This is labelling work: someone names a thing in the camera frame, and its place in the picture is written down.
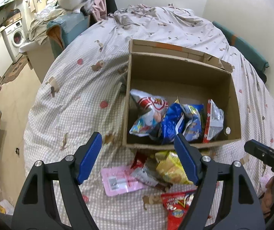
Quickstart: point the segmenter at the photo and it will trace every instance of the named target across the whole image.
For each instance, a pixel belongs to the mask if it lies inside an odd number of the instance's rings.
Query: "blue gripper pad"
[[[174,149],[185,170],[187,178],[198,186],[202,181],[201,153],[191,146],[183,134],[179,133],[174,139]]]
[[[75,152],[75,175],[78,185],[89,178],[96,158],[102,148],[102,135],[94,132],[85,145]]]

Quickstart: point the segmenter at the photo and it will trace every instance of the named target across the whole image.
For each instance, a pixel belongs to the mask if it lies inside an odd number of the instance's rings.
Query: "metal screw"
[[[74,157],[72,155],[68,155],[68,156],[65,157],[65,160],[68,161],[68,162],[72,161],[73,159],[74,159]]]
[[[36,166],[36,167],[41,166],[41,164],[42,164],[42,161],[40,161],[40,160],[38,160],[38,161],[35,162],[35,166]]]
[[[209,162],[211,160],[211,158],[209,156],[203,156],[202,159],[205,162]]]
[[[235,162],[234,162],[234,165],[235,165],[236,167],[238,167],[238,168],[239,168],[239,167],[241,167],[241,162],[239,162],[239,161],[235,161]]]

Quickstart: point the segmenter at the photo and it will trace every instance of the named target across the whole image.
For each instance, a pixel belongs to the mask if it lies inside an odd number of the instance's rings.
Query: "bed sheet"
[[[161,205],[143,208],[144,195],[159,194],[152,188],[107,197],[100,171],[103,167],[129,165],[131,150],[122,147],[125,94],[121,78],[128,64],[130,39],[157,41],[189,47],[216,56],[233,65],[232,77],[240,109],[242,140],[214,149],[218,162],[231,164],[245,157],[250,139],[274,148],[274,99],[254,68],[213,24],[190,9],[129,6],[116,11],[78,36],[47,72],[28,116],[24,133],[26,175],[36,160],[60,161],[73,154],[94,131],[103,136],[103,147],[81,186],[89,198],[88,209],[99,229],[166,229],[167,212]],[[60,90],[53,97],[50,78]],[[260,177],[270,168],[250,156],[244,167],[258,194]],[[55,197],[61,220],[69,224],[58,182]],[[189,190],[174,185],[170,191]],[[215,220],[222,185],[216,190],[208,223]]]

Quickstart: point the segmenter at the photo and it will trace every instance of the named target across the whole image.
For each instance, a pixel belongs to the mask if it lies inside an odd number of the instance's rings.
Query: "countertop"
[[[15,20],[13,23],[16,23],[16,22],[19,21],[19,20],[22,20],[22,18],[19,18],[19,19]],[[2,31],[4,31],[6,28],[8,28],[9,26],[11,26],[13,23],[9,24],[8,26],[6,26],[6,27],[4,27],[2,30],[0,30],[0,33],[1,33]]]

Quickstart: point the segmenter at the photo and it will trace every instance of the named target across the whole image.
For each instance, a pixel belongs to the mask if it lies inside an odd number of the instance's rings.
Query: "box flap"
[[[219,58],[214,57],[208,53],[204,53],[187,47],[181,47],[154,41],[133,39],[130,40],[129,51],[130,53],[159,53],[171,56],[178,56],[218,67],[222,70],[227,71],[228,73],[233,72],[233,68],[230,63],[220,60]]]

